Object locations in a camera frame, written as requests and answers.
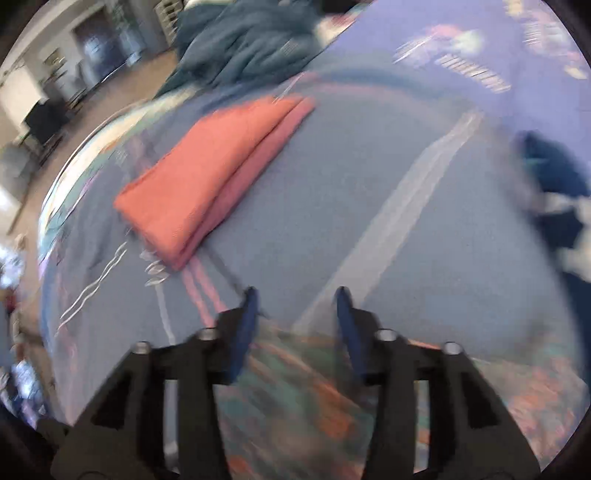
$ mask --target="orange cloth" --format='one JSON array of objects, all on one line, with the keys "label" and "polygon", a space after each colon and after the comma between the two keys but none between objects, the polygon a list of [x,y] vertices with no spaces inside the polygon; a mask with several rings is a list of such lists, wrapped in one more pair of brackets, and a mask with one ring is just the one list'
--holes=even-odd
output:
[{"label": "orange cloth", "polygon": [[163,260],[174,262],[226,182],[301,100],[264,97],[202,118],[124,187],[115,208]]},{"label": "orange cloth", "polygon": [[255,183],[265,167],[273,161],[287,141],[297,130],[304,118],[314,109],[314,102],[303,99],[291,112],[259,143],[248,158],[238,167],[234,175],[218,192],[203,220],[191,235],[187,244],[176,258],[168,263],[175,269],[182,269],[191,259],[205,236],[217,227],[240,202],[242,196]]}]

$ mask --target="doorway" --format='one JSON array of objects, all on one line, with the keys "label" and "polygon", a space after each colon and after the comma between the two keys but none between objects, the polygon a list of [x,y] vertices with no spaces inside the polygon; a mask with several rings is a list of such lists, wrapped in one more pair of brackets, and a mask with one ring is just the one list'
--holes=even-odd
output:
[{"label": "doorway", "polygon": [[146,46],[129,0],[115,0],[111,5],[111,19],[127,56],[126,63],[132,65],[141,58]]},{"label": "doorway", "polygon": [[125,63],[117,32],[104,8],[84,20],[73,32],[100,82]]}]

